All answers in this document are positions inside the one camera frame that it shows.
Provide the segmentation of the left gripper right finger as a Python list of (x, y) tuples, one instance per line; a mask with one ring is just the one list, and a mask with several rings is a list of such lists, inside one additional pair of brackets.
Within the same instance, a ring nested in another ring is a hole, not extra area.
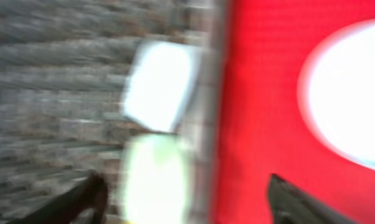
[(271, 175), (267, 198), (274, 224), (356, 223), (277, 174)]

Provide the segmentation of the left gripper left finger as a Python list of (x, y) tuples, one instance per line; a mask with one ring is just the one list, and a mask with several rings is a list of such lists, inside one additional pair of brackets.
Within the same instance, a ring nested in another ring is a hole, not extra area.
[(55, 197), (34, 213), (7, 224), (70, 224), (87, 209), (93, 210), (91, 224), (103, 224), (108, 197), (109, 189), (104, 176), (91, 172), (86, 180), (68, 192)]

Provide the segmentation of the green bowl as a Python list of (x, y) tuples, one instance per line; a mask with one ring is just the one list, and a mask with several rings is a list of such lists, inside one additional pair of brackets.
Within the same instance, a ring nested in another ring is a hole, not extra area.
[(125, 223), (183, 224), (192, 200), (190, 161), (178, 136), (145, 134), (125, 148), (119, 208)]

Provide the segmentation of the light blue plate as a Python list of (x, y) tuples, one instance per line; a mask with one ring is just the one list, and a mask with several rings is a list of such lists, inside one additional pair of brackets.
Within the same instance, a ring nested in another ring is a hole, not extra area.
[(375, 170), (375, 19), (344, 26), (313, 48), (297, 101), (307, 128), (328, 150)]

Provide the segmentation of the light blue bowl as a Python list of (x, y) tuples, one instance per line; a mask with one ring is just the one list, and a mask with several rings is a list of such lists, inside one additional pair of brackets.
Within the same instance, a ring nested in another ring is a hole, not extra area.
[(124, 117), (171, 133), (185, 112), (201, 62), (201, 48), (147, 40), (137, 49), (123, 94)]

